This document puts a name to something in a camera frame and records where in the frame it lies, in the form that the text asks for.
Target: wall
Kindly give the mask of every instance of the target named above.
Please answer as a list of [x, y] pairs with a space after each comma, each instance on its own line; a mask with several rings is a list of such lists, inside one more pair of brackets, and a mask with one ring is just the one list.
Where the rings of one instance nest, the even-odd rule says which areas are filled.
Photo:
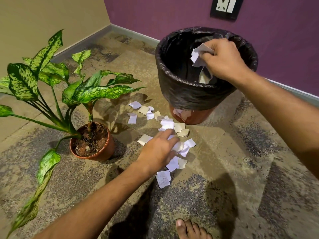
[[60, 29], [62, 50], [109, 24], [103, 0], [0, 0], [0, 77]]
[[251, 42], [258, 73], [319, 96], [319, 0], [244, 0], [235, 22], [210, 18], [213, 0], [104, 0], [112, 24], [162, 39], [172, 31], [207, 26]]

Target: bare foot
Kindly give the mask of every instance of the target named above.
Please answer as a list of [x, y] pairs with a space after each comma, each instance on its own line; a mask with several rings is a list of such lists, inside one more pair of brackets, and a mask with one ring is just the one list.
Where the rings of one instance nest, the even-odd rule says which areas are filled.
[[213, 239], [204, 228], [192, 224], [190, 220], [184, 222], [182, 219], [178, 219], [176, 221], [176, 231], [180, 239]]

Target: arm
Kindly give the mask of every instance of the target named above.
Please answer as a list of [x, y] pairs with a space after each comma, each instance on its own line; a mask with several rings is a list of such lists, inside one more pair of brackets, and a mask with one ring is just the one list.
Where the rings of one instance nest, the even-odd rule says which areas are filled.
[[131, 194], [175, 156], [176, 152], [171, 150], [179, 138], [167, 140], [174, 133], [173, 129], [159, 132], [123, 173], [58, 218], [34, 239], [97, 238]]
[[213, 74], [237, 87], [277, 131], [300, 161], [319, 179], [319, 109], [251, 71], [233, 42], [205, 43], [201, 55]]

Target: floor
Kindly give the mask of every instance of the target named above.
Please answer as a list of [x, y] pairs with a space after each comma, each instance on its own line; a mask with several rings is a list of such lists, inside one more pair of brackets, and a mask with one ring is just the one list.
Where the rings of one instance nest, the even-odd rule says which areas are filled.
[[[97, 102], [94, 120], [109, 126], [117, 145], [114, 158], [105, 163], [80, 160], [70, 154], [65, 140], [58, 151], [61, 162], [41, 199], [38, 216], [12, 238], [31, 238], [138, 157], [138, 138], [144, 133], [155, 135], [161, 125], [154, 119], [147, 121], [141, 113], [136, 124], [127, 124], [126, 112], [132, 112], [127, 104], [137, 100], [170, 116], [157, 80], [154, 47], [111, 32], [89, 48], [93, 55], [84, 63], [87, 77], [99, 69], [126, 72], [146, 88]], [[75, 70], [74, 61], [65, 62]], [[76, 80], [74, 74], [70, 80]], [[56, 85], [58, 97], [65, 87]], [[50, 88], [41, 83], [39, 88], [54, 108]], [[46, 120], [14, 97], [2, 96], [0, 104], [11, 106], [19, 115]], [[4, 238], [16, 212], [36, 188], [39, 159], [63, 134], [18, 118], [1, 119], [0, 238]], [[80, 127], [86, 121], [86, 110], [79, 106], [74, 123]], [[177, 238], [177, 218], [190, 218], [214, 238], [319, 237], [319, 182], [239, 91], [204, 123], [186, 128], [197, 143], [186, 157], [186, 168], [174, 171], [172, 185], [164, 189], [159, 189], [154, 178], [145, 183], [100, 238]]]

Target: trash can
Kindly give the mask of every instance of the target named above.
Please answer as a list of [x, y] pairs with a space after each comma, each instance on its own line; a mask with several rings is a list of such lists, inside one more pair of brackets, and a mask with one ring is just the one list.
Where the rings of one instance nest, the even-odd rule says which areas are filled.
[[242, 37], [222, 29], [192, 27], [164, 37], [156, 47], [159, 84], [169, 102], [172, 116], [185, 124], [199, 124], [236, 88], [214, 77], [208, 84], [198, 82], [202, 67], [194, 67], [190, 57], [194, 48], [211, 39], [227, 38], [236, 44], [245, 64], [257, 70], [258, 57], [253, 46]]

